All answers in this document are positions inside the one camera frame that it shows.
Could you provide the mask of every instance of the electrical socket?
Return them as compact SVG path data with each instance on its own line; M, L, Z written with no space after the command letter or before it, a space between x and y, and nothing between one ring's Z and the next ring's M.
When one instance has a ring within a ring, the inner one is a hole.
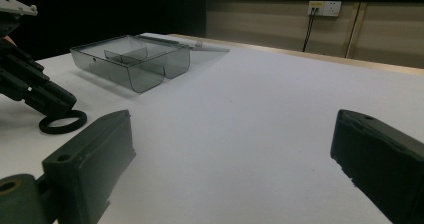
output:
M323 16L338 16L342 2L325 1L323 8Z
M318 11L316 11L315 13L315 16L322 16L324 11L324 1L310 1L308 7L308 15L314 14L312 8L315 8L314 10L318 9Z

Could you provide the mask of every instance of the table surface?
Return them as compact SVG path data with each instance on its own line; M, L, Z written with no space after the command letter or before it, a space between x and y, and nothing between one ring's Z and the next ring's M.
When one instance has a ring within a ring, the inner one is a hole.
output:
M205 45L231 51L192 52L187 73L143 94L78 69L70 54L39 61L89 123L130 111L137 157L99 223L389 223L330 158L332 135L347 109L424 141L419 71ZM0 178L39 177L41 161L81 131L43 134L41 114L0 101Z

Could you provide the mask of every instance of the power cord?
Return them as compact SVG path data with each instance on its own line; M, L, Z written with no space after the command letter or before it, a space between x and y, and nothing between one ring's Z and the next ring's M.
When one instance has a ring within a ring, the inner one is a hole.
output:
M306 31L306 37L303 43L302 52L305 52L306 46L308 45L309 36L311 35L312 31L312 24L314 24L315 15L317 14L317 12L318 8L312 7L311 14L309 15L308 31Z

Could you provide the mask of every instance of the white table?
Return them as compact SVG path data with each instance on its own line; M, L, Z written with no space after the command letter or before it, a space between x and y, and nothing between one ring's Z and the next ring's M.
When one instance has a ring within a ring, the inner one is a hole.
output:
M227 47L192 52L187 73L141 95L79 70L70 54L39 62L89 123L130 111L137 157L100 223L389 223L330 158L335 119L362 112L424 141L422 72ZM43 115L0 102L0 178L38 178L81 131L43 134Z

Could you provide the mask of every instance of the black backdrop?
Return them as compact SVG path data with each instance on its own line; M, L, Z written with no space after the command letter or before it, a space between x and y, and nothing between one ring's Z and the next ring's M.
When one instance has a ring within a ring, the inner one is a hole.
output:
M35 60L144 32L205 36L205 0L17 0L36 5L10 36Z

